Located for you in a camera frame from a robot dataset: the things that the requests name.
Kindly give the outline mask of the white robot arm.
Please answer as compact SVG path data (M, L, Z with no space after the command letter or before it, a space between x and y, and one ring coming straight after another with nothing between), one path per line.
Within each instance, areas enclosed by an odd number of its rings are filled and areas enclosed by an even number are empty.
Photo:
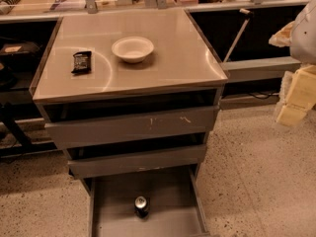
M316 105L316 0L296 19L271 36L269 44L289 47L290 56L301 62L295 72L286 71L281 80L276 122L298 125Z

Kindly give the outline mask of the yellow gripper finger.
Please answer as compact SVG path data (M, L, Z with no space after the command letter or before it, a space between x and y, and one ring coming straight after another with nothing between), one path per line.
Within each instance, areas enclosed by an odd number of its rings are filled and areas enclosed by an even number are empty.
M302 66L283 75L276 104L276 122L298 125L316 105L316 66Z
M277 47L290 46L291 44L291 31L294 22L286 24L278 32L272 35L269 39L269 44Z

